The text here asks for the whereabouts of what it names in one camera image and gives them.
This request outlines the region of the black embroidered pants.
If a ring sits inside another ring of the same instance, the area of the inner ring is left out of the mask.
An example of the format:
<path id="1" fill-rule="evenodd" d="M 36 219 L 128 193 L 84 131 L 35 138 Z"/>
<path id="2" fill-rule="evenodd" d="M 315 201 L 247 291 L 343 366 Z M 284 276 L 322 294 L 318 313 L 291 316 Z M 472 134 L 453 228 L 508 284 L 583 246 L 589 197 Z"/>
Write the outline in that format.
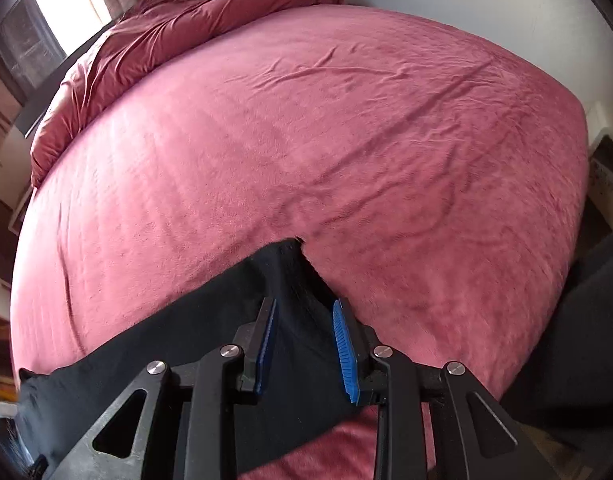
<path id="1" fill-rule="evenodd" d="M 235 413 L 244 479 L 368 479 L 376 414 L 349 403 L 332 333 L 335 293 L 297 238 L 268 244 L 200 288 L 48 375 L 21 374 L 17 425 L 33 457 L 56 467 L 151 361 L 184 365 L 231 341 L 272 297 L 278 327 L 260 402 Z"/>

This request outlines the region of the dark red duvet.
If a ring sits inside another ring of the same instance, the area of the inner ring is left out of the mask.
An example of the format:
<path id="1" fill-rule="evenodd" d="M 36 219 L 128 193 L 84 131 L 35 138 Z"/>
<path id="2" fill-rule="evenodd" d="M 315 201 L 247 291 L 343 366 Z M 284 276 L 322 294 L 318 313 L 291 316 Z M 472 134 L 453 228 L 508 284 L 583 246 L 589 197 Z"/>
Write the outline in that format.
<path id="1" fill-rule="evenodd" d="M 275 12 L 344 0 L 142 0 L 62 77 L 31 146 L 40 188 L 72 141 L 135 84 L 178 55 Z"/>

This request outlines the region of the pink bed sheet mattress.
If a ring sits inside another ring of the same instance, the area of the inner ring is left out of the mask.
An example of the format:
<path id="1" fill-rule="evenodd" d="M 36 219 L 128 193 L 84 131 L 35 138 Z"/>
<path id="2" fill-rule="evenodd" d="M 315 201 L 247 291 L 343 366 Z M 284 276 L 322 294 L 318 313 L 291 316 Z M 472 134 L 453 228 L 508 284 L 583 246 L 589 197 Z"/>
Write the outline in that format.
<path id="1" fill-rule="evenodd" d="M 483 38 L 316 4 L 194 47 L 82 130 L 37 133 L 12 359 L 75 363 L 300 237 L 386 344 L 495 396 L 543 332 L 587 177 L 582 104 Z"/>

